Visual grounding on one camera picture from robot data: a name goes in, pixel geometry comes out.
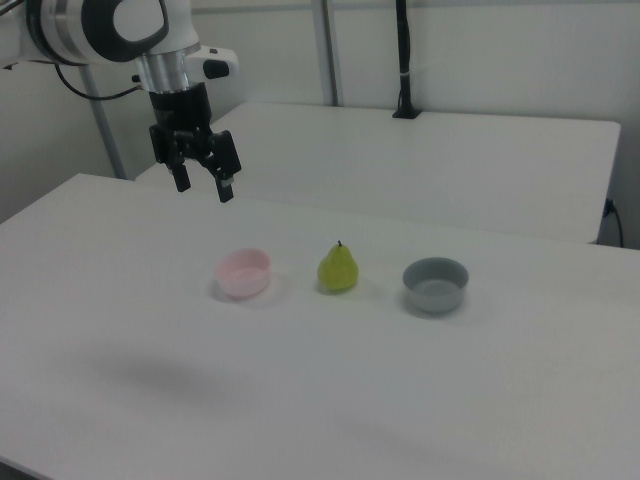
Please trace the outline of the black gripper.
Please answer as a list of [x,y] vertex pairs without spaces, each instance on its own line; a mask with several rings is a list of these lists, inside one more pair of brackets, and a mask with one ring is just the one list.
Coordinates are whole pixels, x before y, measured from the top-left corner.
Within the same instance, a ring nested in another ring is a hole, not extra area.
[[155,161],[172,175],[178,192],[191,187],[179,146],[205,151],[199,163],[213,176],[221,203],[234,198],[234,176],[242,169],[231,133],[212,133],[204,83],[176,92],[149,93],[156,122],[149,127]]

